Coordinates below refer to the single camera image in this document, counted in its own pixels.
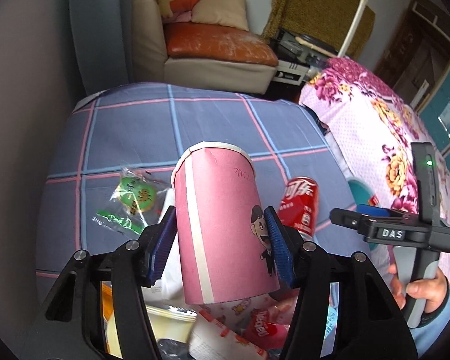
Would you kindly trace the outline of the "right hand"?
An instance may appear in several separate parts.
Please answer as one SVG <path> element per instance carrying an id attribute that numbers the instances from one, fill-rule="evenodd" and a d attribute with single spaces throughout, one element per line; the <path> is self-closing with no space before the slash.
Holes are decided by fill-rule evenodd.
<path id="1" fill-rule="evenodd" d="M 395 264 L 389 266 L 388 272 L 393 275 L 390 281 L 391 293 L 400 309 L 407 302 L 404 293 L 414 299 L 425 299 L 424 312 L 426 314 L 436 311 L 447 298 L 448 282 L 440 268 L 436 270 L 436 277 L 434 279 L 410 282 L 407 284 L 406 289 L 403 289 L 398 279 L 398 270 Z"/>

